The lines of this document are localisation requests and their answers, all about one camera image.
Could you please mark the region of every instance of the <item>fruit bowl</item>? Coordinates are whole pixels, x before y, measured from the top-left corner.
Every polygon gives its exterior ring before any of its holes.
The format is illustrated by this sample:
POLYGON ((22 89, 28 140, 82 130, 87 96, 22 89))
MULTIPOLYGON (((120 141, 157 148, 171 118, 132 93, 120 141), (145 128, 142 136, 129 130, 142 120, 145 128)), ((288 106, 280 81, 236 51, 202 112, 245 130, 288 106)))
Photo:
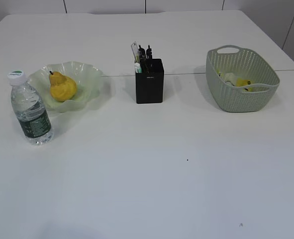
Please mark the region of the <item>fruit bowl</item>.
POLYGON ((29 76, 29 84, 38 91, 47 110, 57 112, 76 111, 82 109, 90 99, 98 95, 101 76, 102 72, 93 65, 70 61, 43 67, 29 76), (70 100, 58 102, 51 96, 50 71, 58 71, 76 82, 78 89, 70 100))

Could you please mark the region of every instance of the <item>woven basket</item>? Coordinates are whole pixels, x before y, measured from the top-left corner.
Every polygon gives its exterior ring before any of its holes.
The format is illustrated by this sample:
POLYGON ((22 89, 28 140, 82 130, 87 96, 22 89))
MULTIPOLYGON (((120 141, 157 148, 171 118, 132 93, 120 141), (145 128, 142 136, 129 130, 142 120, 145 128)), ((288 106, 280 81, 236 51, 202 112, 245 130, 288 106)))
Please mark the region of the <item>woven basket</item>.
POLYGON ((262 109, 277 90, 280 80, 271 66, 255 51, 227 45, 207 53, 206 79, 213 98, 227 112, 254 112, 262 109), (236 53, 218 53, 223 48, 236 48, 236 53), (219 72, 234 73, 252 81, 251 92, 247 86, 231 86, 219 72))

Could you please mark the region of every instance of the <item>black pen holder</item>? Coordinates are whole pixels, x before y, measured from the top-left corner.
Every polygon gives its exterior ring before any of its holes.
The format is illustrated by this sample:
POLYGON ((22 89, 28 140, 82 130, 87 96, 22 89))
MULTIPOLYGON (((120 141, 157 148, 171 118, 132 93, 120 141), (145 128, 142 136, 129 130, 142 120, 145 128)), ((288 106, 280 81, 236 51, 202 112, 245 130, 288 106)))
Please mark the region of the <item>black pen holder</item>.
POLYGON ((161 59, 147 59, 147 70, 136 73, 137 104, 162 103, 165 71, 161 59))

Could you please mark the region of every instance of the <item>plastic water bottle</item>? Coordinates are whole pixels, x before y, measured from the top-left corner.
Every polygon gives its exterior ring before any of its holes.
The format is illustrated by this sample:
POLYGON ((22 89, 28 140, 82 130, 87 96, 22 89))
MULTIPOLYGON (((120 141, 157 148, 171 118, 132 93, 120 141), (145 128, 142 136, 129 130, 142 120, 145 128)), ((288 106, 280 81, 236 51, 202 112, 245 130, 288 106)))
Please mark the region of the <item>plastic water bottle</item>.
POLYGON ((12 107, 26 139, 33 145, 48 142, 54 133, 38 92, 27 83, 22 71, 13 71, 7 77, 12 86, 12 107))

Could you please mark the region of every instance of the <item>green label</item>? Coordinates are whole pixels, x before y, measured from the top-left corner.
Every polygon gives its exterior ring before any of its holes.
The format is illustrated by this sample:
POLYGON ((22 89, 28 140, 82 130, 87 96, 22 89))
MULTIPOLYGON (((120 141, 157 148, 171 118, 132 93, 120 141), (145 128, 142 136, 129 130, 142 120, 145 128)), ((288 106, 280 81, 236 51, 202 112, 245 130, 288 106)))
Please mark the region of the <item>green label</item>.
POLYGON ((42 115, 31 121, 20 121, 22 130, 26 137, 37 138, 43 136, 51 129, 51 123, 46 110, 42 115))

